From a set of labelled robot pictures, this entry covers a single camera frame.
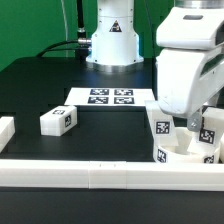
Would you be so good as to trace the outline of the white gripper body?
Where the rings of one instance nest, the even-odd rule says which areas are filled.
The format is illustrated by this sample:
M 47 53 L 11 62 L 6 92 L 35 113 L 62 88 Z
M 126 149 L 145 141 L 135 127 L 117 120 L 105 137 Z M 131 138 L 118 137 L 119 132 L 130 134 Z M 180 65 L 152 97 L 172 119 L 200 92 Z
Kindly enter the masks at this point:
M 159 106 L 187 118 L 224 87 L 224 8 L 174 7 L 156 42 Z

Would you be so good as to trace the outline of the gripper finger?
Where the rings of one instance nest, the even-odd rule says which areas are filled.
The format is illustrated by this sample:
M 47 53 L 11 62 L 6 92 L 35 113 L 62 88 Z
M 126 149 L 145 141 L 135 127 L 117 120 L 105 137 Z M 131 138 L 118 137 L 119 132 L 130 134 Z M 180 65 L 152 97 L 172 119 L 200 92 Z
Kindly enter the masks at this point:
M 199 131 L 203 124 L 202 113 L 197 111 L 187 119 L 187 128 L 189 131 Z

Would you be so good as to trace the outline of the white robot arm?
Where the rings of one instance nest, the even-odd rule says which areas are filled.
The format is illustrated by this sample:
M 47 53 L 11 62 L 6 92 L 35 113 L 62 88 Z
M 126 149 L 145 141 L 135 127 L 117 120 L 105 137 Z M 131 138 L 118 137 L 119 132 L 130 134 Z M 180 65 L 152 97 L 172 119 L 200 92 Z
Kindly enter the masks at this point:
M 133 28 L 134 0 L 97 0 L 98 25 L 87 65 L 123 72 L 143 62 Z M 202 128 L 202 107 L 224 88 L 224 0 L 174 0 L 156 31 L 161 110 Z

